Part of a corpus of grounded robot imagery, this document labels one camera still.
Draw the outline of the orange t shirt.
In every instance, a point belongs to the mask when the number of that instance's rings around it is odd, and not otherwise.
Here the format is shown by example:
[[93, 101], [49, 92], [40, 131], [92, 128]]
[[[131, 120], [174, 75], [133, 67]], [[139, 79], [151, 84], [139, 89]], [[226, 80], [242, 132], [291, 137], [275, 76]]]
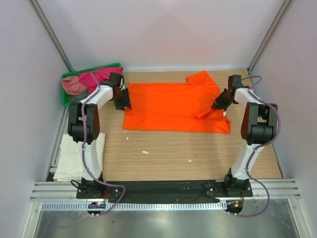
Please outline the orange t shirt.
[[224, 110], [212, 109], [220, 89], [204, 70], [184, 83], [129, 83], [126, 130], [230, 133]]

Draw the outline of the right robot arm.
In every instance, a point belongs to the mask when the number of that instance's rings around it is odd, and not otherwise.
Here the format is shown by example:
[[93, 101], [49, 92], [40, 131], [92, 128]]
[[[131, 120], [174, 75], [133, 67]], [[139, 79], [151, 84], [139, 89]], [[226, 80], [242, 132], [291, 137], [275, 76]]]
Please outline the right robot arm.
[[243, 85], [243, 80], [240, 75], [229, 76], [227, 88], [212, 105], [215, 110], [226, 111], [232, 104], [239, 104], [245, 109], [240, 130], [244, 144], [222, 183], [228, 196], [249, 189], [251, 170], [258, 155], [280, 133], [278, 106], [256, 96], [251, 87]]

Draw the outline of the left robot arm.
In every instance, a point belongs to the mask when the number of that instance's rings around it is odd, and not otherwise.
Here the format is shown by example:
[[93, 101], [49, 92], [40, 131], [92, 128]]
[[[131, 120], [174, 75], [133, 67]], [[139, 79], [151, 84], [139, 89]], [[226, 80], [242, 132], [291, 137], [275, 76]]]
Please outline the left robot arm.
[[79, 102], [69, 106], [68, 134], [77, 144], [81, 153], [83, 173], [76, 186], [79, 193], [89, 193], [94, 198], [104, 195], [107, 183], [98, 163], [97, 139], [100, 134], [99, 109], [108, 101], [113, 101], [116, 110], [131, 109], [129, 91], [125, 87], [124, 76], [111, 72], [108, 80], [98, 82], [96, 70], [90, 72], [96, 82], [96, 89]]

